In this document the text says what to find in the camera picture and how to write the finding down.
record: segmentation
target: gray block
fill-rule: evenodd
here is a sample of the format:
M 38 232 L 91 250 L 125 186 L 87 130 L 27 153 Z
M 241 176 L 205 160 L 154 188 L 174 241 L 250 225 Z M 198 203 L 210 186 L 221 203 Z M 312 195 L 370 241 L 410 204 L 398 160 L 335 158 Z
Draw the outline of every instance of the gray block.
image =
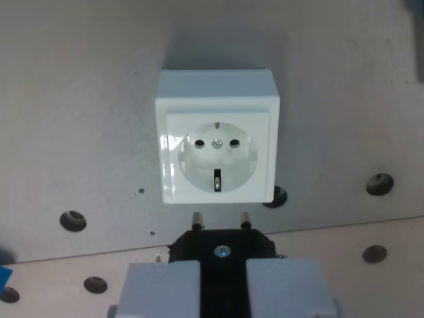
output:
M 246 262 L 252 318 L 337 318 L 337 308 L 314 260 Z
M 116 318 L 199 318 L 200 263 L 131 264 Z

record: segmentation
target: metal prong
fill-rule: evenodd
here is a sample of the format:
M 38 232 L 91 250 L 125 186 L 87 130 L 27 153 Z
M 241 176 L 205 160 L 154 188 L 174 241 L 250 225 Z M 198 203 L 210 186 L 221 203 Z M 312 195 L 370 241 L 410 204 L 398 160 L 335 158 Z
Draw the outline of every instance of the metal prong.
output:
M 200 231 L 203 226 L 203 215 L 200 212 L 193 213 L 193 221 L 191 222 L 191 229 L 193 231 Z
M 242 229 L 250 230 L 252 228 L 252 223 L 250 222 L 250 214 L 248 212 L 240 213 L 240 223 Z
M 215 192 L 221 192 L 221 169 L 213 170 L 213 188 Z
M 219 177 L 215 178 L 215 190 L 219 190 L 221 188 L 221 181 Z

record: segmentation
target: blue object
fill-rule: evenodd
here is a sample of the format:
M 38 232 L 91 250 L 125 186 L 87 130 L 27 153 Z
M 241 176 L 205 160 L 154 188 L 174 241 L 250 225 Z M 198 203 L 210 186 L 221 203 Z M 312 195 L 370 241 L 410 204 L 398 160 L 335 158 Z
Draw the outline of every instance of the blue object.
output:
M 11 277 L 12 272 L 13 271 L 8 268 L 0 267 L 0 294 L 3 291 L 3 288 L 5 287 L 7 281 Z
M 213 252 L 215 253 L 216 256 L 224 258 L 224 257 L 227 257 L 229 254 L 231 254 L 231 248 L 225 245 L 220 245 Z

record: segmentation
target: socket pin hole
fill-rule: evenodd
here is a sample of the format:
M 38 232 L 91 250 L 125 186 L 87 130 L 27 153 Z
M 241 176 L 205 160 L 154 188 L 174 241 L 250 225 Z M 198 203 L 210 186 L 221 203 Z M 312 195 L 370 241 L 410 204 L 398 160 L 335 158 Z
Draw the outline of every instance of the socket pin hole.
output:
M 230 141 L 231 148 L 238 148 L 239 146 L 240 146 L 240 141 L 238 139 L 232 139 L 232 141 Z
M 0 295 L 0 300 L 5 303 L 16 303 L 20 298 L 18 291 L 9 286 L 6 286 Z
M 392 190 L 394 179 L 389 174 L 374 174 L 365 185 L 365 190 L 370 195 L 381 196 Z
M 64 212 L 60 216 L 59 222 L 69 232 L 80 232 L 87 227 L 87 220 L 77 211 Z
M 107 282 L 103 278 L 92 276 L 84 280 L 84 288 L 90 293 L 104 293 L 107 291 Z
M 205 146 L 205 142 L 203 140 L 199 139 L 199 140 L 194 142 L 194 146 L 197 149 L 202 149 Z

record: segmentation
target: power socket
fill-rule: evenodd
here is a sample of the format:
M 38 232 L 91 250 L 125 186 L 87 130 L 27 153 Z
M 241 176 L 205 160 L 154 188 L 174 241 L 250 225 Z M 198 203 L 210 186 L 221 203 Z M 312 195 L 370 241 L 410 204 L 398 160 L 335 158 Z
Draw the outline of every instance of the power socket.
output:
M 270 70 L 164 70 L 155 108 L 165 203 L 273 200 L 280 96 Z

